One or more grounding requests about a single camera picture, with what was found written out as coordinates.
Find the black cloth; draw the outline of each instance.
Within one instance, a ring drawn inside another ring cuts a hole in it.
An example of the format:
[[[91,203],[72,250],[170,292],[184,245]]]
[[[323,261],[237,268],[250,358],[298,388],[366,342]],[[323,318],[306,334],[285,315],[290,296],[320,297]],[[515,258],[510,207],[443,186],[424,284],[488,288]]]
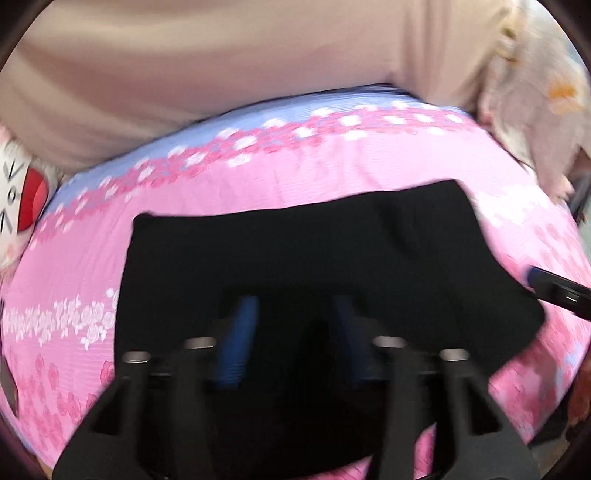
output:
[[[210,393],[212,448],[225,478],[307,475],[379,446],[383,385],[333,381],[330,295],[349,296],[382,335],[417,349],[465,348],[486,375],[544,322],[539,302],[491,254],[463,190],[442,181],[278,210],[137,217],[116,362],[126,351],[166,355],[211,335],[244,294],[261,307],[241,386]]]

